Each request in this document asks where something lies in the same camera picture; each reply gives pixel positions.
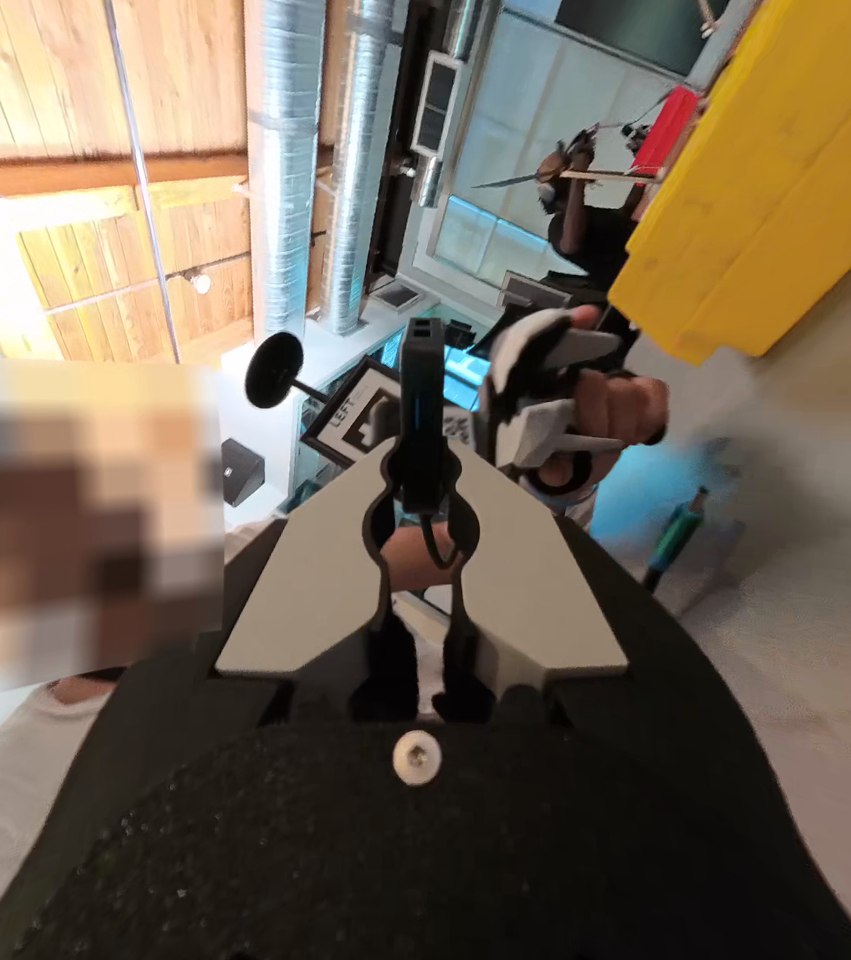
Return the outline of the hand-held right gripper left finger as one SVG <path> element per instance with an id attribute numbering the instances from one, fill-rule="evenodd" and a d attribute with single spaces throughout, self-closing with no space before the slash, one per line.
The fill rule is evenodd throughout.
<path id="1" fill-rule="evenodd" d="M 394 530 L 388 438 L 288 516 L 214 664 L 292 689 L 293 714 L 413 721 L 418 664 L 396 621 L 375 511 Z"/>

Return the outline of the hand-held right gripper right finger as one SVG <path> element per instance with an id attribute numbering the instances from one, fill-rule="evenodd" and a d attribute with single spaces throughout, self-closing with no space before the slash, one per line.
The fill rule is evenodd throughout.
<path id="1" fill-rule="evenodd" d="M 459 557 L 443 642 L 445 722 L 485 722 L 509 690 L 625 674 L 629 661 L 552 511 L 462 442 L 448 444 Z"/>

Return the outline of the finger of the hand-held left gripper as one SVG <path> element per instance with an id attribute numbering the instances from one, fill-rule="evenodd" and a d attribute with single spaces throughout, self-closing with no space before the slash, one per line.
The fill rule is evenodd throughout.
<path id="1" fill-rule="evenodd" d="M 596 329 L 596 310 L 549 308 L 518 319 L 494 341 L 484 385 L 493 392 L 519 390 L 540 375 L 614 354 L 622 339 Z"/>
<path id="2" fill-rule="evenodd" d="M 490 414 L 487 459 L 497 469 L 537 470 L 558 454 L 619 453 L 615 438 L 585 436 L 576 430 L 576 402 L 555 399 L 520 406 L 511 417 Z"/>

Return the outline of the yellow plastic bin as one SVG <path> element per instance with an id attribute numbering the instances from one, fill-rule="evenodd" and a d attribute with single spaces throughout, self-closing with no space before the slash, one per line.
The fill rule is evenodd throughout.
<path id="1" fill-rule="evenodd" d="M 851 1 L 763 3 L 610 302 L 662 350 L 766 354 L 851 270 Z"/>

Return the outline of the person's left forearm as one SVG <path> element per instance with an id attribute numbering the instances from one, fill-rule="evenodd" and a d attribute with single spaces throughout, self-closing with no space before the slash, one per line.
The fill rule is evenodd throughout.
<path id="1" fill-rule="evenodd" d="M 466 560 L 465 555 L 459 551 L 449 568 L 439 568 L 429 552 L 421 526 L 397 528 L 382 546 L 381 557 L 387 567 L 392 594 L 418 593 L 432 587 L 449 585 L 453 582 L 454 572 L 459 570 Z"/>

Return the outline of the grey desk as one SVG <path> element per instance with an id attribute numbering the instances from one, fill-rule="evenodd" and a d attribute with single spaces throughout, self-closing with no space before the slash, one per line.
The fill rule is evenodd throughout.
<path id="1" fill-rule="evenodd" d="M 692 366 L 642 337 L 628 365 L 670 388 L 671 424 L 602 482 L 591 532 L 638 573 L 709 488 L 659 596 L 742 702 L 851 913 L 851 271 L 760 358 Z"/>

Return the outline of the person's left hand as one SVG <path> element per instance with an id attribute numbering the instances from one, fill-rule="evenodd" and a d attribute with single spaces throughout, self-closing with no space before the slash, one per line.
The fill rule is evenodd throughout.
<path id="1" fill-rule="evenodd" d="M 597 306 L 584 305 L 571 313 L 572 326 L 590 330 L 600 320 Z M 609 378 L 595 370 L 578 374 L 572 392 L 576 405 L 576 429 L 580 434 L 619 441 L 622 450 L 644 446 L 669 425 L 670 389 L 650 377 Z M 622 456 L 620 451 L 591 454 L 588 486 L 600 484 Z M 571 453 L 558 453 L 538 471 L 539 481 L 549 487 L 571 482 L 574 459 Z"/>

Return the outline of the red cloth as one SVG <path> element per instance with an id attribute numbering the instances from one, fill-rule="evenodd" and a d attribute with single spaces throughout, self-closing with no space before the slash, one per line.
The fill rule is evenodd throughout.
<path id="1" fill-rule="evenodd" d="M 674 88 L 635 154 L 631 173 L 647 185 L 660 183 L 678 161 L 702 112 L 702 97 L 696 90 L 685 85 Z"/>

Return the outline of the black wall speaker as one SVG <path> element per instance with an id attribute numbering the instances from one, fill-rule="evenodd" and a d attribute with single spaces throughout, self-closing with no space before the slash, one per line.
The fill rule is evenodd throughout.
<path id="1" fill-rule="evenodd" d="M 221 443 L 224 502 L 239 507 L 264 486 L 264 458 L 234 438 Z"/>

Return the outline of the silver ceiling duct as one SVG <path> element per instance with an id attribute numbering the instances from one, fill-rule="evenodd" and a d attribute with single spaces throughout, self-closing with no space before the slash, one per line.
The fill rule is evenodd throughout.
<path id="1" fill-rule="evenodd" d="M 360 324 L 361 299 L 383 160 L 376 121 L 395 3 L 349 2 L 332 167 L 334 191 L 325 233 L 321 319 L 334 336 Z"/>
<path id="2" fill-rule="evenodd" d="M 304 335 L 325 26 L 323 1 L 244 3 L 256 343 Z"/>

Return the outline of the large black wall display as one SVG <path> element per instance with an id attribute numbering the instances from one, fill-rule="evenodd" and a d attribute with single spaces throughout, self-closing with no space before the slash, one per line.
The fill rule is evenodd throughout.
<path id="1" fill-rule="evenodd" d="M 555 23 L 680 76 L 690 72 L 707 42 L 696 1 L 562 1 Z"/>

